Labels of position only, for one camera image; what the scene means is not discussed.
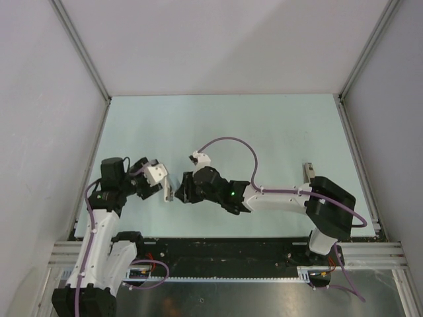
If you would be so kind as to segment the beige black stapler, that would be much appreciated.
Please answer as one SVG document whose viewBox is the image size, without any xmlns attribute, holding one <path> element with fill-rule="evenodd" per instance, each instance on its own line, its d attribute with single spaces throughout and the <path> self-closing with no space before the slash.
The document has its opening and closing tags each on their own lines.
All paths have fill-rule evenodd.
<svg viewBox="0 0 423 317">
<path fill-rule="evenodd" d="M 312 182 L 315 178 L 315 169 L 311 162 L 306 162 L 303 164 L 303 176 L 304 182 Z"/>
</svg>

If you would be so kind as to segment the blue white staple remover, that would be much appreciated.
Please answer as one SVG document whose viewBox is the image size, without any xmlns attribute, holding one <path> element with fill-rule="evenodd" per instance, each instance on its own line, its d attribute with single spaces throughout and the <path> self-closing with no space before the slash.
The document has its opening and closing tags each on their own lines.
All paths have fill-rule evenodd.
<svg viewBox="0 0 423 317">
<path fill-rule="evenodd" d="M 172 202 L 174 195 L 180 187 L 180 181 L 174 174 L 169 174 L 163 181 L 164 200 L 165 202 Z"/>
</svg>

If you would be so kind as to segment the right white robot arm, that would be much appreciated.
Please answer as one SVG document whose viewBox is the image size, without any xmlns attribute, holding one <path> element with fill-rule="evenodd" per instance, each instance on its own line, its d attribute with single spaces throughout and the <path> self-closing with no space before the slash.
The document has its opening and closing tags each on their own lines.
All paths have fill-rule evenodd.
<svg viewBox="0 0 423 317">
<path fill-rule="evenodd" d="M 350 238 L 356 198 L 324 176 L 289 190 L 256 189 L 249 181 L 226 180 L 213 167 L 185 172 L 175 195 L 183 203 L 210 201 L 233 214 L 287 211 L 305 215 L 314 224 L 305 258 L 322 264 L 333 246 Z"/>
</svg>

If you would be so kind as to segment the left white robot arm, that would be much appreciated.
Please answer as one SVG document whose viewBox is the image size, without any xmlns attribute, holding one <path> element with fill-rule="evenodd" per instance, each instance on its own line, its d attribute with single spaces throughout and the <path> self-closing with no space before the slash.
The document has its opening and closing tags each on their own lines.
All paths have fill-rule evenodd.
<svg viewBox="0 0 423 317">
<path fill-rule="evenodd" d="M 85 190 L 87 226 L 81 249 L 65 287 L 54 289 L 52 305 L 58 316 L 115 316 L 117 294 L 131 265 L 145 264 L 148 277 L 159 265 L 145 248 L 139 231 L 118 230 L 123 208 L 131 195 L 147 199 L 168 189 L 164 164 L 143 157 L 112 157 L 100 164 L 100 177 Z"/>
</svg>

